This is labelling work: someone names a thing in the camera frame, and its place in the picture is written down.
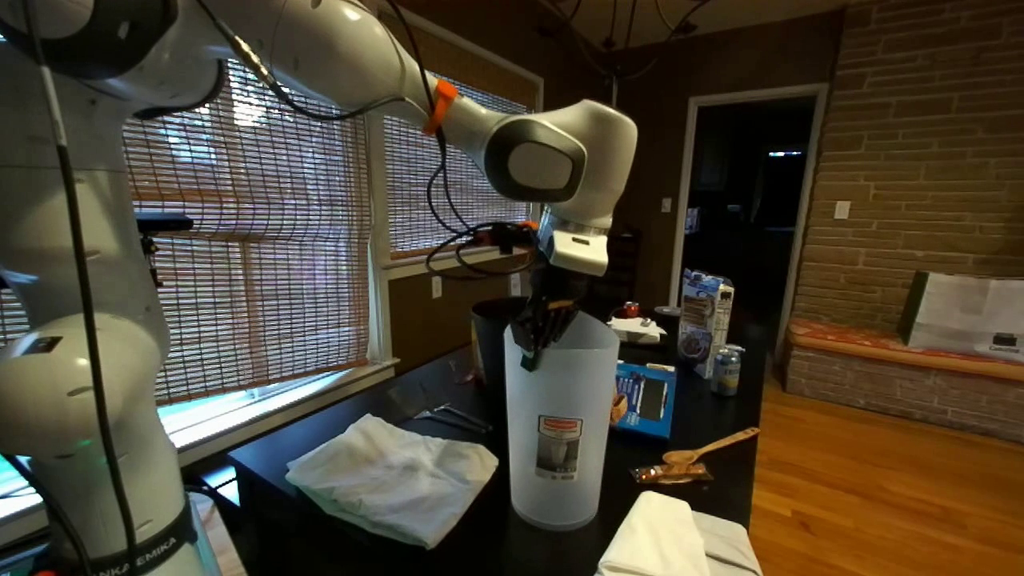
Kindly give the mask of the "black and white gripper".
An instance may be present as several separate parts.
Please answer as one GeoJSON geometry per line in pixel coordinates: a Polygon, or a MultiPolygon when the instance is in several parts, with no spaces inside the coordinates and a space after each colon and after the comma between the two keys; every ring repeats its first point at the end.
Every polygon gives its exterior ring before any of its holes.
{"type": "Polygon", "coordinates": [[[582,303],[606,271],[606,211],[570,211],[542,206],[538,221],[538,270],[531,294],[542,303],[582,303]]]}

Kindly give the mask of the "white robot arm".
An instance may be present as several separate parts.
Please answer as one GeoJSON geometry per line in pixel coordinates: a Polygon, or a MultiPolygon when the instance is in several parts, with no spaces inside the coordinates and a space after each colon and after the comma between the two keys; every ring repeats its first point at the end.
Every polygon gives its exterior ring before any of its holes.
{"type": "Polygon", "coordinates": [[[0,449],[55,576],[206,576],[162,404],[369,345],[361,118],[538,206],[538,341],[606,266],[632,120],[481,101],[378,0],[0,0],[0,38],[0,449]]]}

